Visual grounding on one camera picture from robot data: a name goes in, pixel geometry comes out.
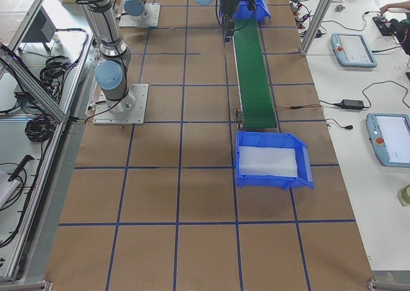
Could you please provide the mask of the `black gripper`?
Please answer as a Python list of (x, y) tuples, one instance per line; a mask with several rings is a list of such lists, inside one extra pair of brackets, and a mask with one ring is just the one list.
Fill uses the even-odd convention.
[[(233, 15), (238, 11), (240, 1), (245, 1), (247, 3), (247, 8), (251, 9), (252, 13), (244, 26), (235, 29)], [(247, 27), (256, 11), (256, 2), (255, 0), (220, 0), (220, 11), (222, 12), (224, 41), (229, 42), (235, 31), (241, 31), (243, 28)]]

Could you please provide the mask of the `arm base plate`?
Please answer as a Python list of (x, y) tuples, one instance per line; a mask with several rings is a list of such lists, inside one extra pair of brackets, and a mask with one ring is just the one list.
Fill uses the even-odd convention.
[(145, 120), (148, 84), (129, 84), (127, 96), (118, 102), (106, 100), (103, 91), (100, 91), (99, 100), (105, 101), (97, 105), (96, 115), (92, 118), (95, 125), (141, 125)]
[(157, 28), (161, 5), (159, 3), (145, 3), (140, 10), (131, 13), (131, 7), (126, 9), (120, 17), (120, 28)]

